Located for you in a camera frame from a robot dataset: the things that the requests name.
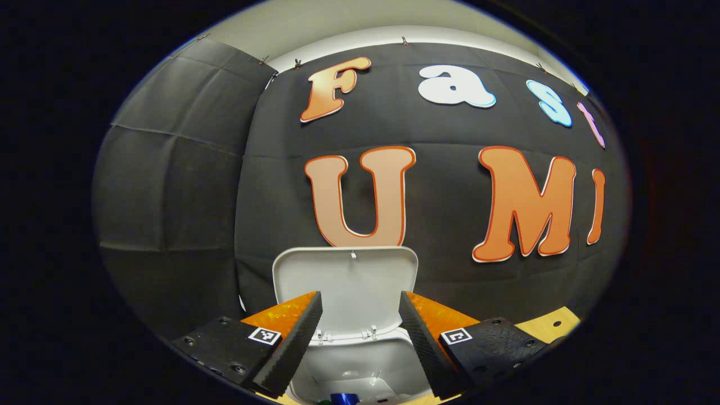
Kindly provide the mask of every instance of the blue letter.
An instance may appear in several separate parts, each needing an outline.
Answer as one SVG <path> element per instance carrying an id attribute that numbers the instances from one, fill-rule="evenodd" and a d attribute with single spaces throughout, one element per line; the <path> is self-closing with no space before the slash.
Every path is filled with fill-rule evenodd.
<path id="1" fill-rule="evenodd" d="M 547 115 L 553 123 L 562 124 L 570 128 L 572 118 L 570 118 L 570 113 L 562 106 L 560 96 L 558 96 L 553 89 L 537 81 L 528 80 L 526 84 L 532 94 L 535 94 L 535 97 L 540 99 L 540 108 L 545 112 L 545 115 Z"/>

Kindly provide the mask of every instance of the white wall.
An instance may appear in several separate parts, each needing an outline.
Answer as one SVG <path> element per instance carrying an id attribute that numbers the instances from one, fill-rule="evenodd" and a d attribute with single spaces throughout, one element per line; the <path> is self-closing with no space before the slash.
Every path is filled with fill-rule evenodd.
<path id="1" fill-rule="evenodd" d="M 577 77 L 577 75 L 575 75 L 572 70 L 570 70 L 563 62 L 561 62 L 560 59 L 556 58 L 552 53 L 550 53 L 543 47 L 539 47 L 538 56 L 544 61 L 541 63 L 545 70 L 551 73 L 553 73 L 553 71 L 556 71 L 557 73 L 553 73 L 555 76 L 565 80 L 567 83 L 574 84 L 575 87 L 580 90 L 582 95 L 588 95 L 589 88 L 587 87 L 585 82 L 583 82 L 579 77 Z"/>
<path id="2" fill-rule="evenodd" d="M 451 28 L 423 25 L 395 25 L 391 27 L 375 27 L 346 32 L 302 46 L 277 58 L 268 59 L 266 63 L 275 70 L 283 72 L 294 68 L 295 59 L 300 59 L 305 63 L 343 50 L 372 45 L 402 43 L 402 37 L 405 37 L 409 43 L 463 45 L 502 53 L 519 59 L 520 61 L 530 63 L 533 66 L 540 63 L 549 73 L 567 83 L 574 83 L 583 94 L 587 94 L 587 91 L 582 87 L 581 80 L 572 74 L 560 61 L 540 47 L 537 48 L 537 52 L 539 53 L 537 54 L 484 35 Z"/>

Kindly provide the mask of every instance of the wooden surface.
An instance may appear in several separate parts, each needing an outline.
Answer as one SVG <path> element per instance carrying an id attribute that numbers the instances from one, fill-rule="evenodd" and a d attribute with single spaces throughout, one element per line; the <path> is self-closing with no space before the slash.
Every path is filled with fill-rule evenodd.
<path id="1" fill-rule="evenodd" d="M 556 311 L 552 311 L 546 315 L 540 316 L 530 321 L 525 321 L 516 326 L 523 330 L 525 333 L 532 335 L 536 339 L 540 339 L 545 343 L 550 343 L 558 337 L 569 334 L 576 326 L 580 323 L 580 320 L 571 310 L 566 307 L 562 307 Z M 291 400 L 287 396 L 281 396 L 278 399 L 271 399 L 265 395 L 257 394 L 270 401 L 275 401 L 283 405 L 299 405 L 297 402 Z M 409 402 L 403 402 L 402 405 L 436 405 L 442 404 L 443 402 L 452 401 L 458 396 L 441 401 L 440 398 L 436 398 L 432 394 L 414 399 Z"/>

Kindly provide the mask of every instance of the black fabric backdrop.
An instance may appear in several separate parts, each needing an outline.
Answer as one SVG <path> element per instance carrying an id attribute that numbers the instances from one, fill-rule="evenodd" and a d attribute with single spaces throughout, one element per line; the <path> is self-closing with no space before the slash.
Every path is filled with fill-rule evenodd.
<path id="1" fill-rule="evenodd" d="M 93 217 L 105 266 L 135 313 L 174 339 L 239 317 L 233 217 L 255 103 L 273 74 L 193 40 L 125 100 L 99 152 Z"/>
<path id="2" fill-rule="evenodd" d="M 345 101 L 332 115 L 301 124 L 316 71 L 365 56 L 355 88 L 337 92 Z M 489 109 L 467 103 L 439 105 L 422 98 L 423 67 L 468 68 L 497 97 Z M 533 79 L 553 88 L 570 112 L 572 127 L 553 123 L 528 90 Z M 585 117 L 582 102 L 605 138 L 603 150 Z M 360 155 L 387 145 L 411 147 L 415 166 L 405 174 L 406 234 L 403 246 L 419 258 L 415 292 L 478 319 L 503 316 L 521 322 L 568 306 L 585 317 L 611 278 L 621 256 L 630 212 L 630 181 L 618 135 L 594 104 L 569 84 L 506 55 L 458 45 L 413 43 L 347 50 L 279 74 L 262 93 L 251 123 L 235 209 L 235 259 L 240 295 L 248 314 L 275 305 L 271 266 L 292 247 L 330 246 L 320 235 L 305 163 L 340 154 L 348 159 L 342 177 L 348 226 L 359 233 L 375 227 L 372 177 Z M 477 155 L 485 146 L 523 152 L 540 184 L 553 156 L 577 168 L 570 248 L 552 257 L 519 250 L 505 262 L 471 258 L 490 219 L 490 173 Z M 607 179 L 603 232 L 587 246 L 595 190 L 591 172 Z M 513 227 L 510 239 L 516 246 Z"/>

